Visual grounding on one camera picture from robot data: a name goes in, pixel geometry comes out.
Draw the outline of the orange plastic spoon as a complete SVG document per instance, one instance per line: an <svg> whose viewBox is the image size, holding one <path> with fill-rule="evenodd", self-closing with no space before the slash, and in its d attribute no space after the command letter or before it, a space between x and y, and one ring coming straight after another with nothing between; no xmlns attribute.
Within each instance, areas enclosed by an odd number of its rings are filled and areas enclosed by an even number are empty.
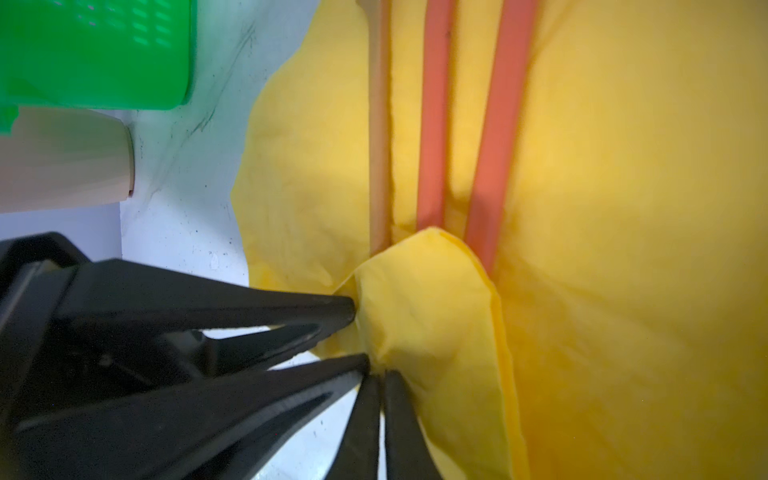
<svg viewBox="0 0 768 480"><path fill-rule="evenodd" d="M500 14L464 234L488 273L494 267L503 222L537 7L535 0L505 0Z"/></svg>

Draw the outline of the orange plastic fork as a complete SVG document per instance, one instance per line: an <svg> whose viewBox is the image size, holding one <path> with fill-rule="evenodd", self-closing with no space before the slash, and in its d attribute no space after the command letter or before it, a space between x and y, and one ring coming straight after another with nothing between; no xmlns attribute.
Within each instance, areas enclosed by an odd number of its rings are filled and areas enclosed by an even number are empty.
<svg viewBox="0 0 768 480"><path fill-rule="evenodd" d="M451 37L455 2L429 0L424 27L416 228L444 224Z"/></svg>

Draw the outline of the green plastic basket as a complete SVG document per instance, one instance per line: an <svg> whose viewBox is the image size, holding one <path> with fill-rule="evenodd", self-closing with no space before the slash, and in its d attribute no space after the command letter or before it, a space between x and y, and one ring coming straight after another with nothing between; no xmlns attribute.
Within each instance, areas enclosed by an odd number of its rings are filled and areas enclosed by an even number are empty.
<svg viewBox="0 0 768 480"><path fill-rule="evenodd" d="M4 1L1 132L23 107L170 110L188 101L194 1Z"/></svg>

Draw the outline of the yellow paper napkin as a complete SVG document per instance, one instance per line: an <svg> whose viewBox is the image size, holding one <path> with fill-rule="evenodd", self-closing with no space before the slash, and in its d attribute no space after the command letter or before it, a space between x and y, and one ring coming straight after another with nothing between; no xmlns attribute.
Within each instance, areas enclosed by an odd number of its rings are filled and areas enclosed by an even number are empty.
<svg viewBox="0 0 768 480"><path fill-rule="evenodd" d="M251 112L251 285L353 297L314 353L401 372L445 478L765 478L766 3L539 2L491 272L462 236L502 5L456 6L421 231L426 9L391 10L392 247L369 253L367 21L323 1Z"/></svg>

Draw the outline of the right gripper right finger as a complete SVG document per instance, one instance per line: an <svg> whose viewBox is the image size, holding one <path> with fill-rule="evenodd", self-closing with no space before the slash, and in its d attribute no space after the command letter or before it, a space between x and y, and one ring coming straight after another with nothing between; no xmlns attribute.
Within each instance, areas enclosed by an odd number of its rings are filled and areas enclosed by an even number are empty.
<svg viewBox="0 0 768 480"><path fill-rule="evenodd" d="M389 480L442 480L425 442L404 377L383 377L386 474Z"/></svg>

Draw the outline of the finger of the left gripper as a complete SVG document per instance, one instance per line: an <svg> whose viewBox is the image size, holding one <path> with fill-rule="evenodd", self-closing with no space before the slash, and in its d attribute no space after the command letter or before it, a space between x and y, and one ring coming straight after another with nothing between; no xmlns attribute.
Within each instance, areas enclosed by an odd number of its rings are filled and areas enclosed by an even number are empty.
<svg viewBox="0 0 768 480"><path fill-rule="evenodd" d="M343 296L249 289L126 260L49 232L1 244L1 380L20 384L52 330L130 384L265 370L348 326Z"/></svg>
<svg viewBox="0 0 768 480"><path fill-rule="evenodd" d="M22 479L250 479L356 387L364 354L243 371L22 421Z"/></svg>

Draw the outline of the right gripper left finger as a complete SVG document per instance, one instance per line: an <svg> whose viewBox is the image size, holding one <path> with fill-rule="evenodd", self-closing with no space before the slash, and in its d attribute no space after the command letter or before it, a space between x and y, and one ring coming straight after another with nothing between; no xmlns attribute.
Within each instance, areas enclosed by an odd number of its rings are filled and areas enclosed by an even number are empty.
<svg viewBox="0 0 768 480"><path fill-rule="evenodd" d="M380 380L367 376L351 411L326 480L376 480L379 466Z"/></svg>

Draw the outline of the orange plastic knife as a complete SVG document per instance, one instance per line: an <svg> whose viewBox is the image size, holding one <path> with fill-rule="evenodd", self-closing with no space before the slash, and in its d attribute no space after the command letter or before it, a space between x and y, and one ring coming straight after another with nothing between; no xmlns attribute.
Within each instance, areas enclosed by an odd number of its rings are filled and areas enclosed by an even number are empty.
<svg viewBox="0 0 768 480"><path fill-rule="evenodd" d="M368 23L370 256L391 245L390 1L359 1Z"/></svg>

